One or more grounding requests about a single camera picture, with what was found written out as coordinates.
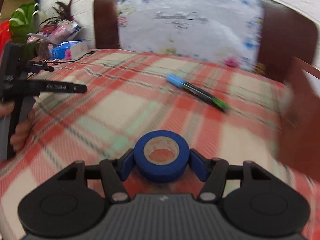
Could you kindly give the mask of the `person's left hand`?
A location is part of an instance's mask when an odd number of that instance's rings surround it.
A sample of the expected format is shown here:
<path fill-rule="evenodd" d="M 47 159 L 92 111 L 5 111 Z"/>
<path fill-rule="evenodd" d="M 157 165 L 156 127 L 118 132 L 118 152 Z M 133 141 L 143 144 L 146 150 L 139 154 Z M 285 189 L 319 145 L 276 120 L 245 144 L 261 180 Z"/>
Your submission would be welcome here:
<path fill-rule="evenodd" d="M 14 110 L 14 106 L 15 105 L 13 101 L 1 103 L 1 117 L 11 114 Z M 28 113 L 28 117 L 16 126 L 15 133 L 10 138 L 10 144 L 13 147 L 14 152 L 18 152 L 24 147 L 25 142 L 29 137 L 30 130 L 33 126 L 34 118 L 35 111 L 32 108 Z"/>

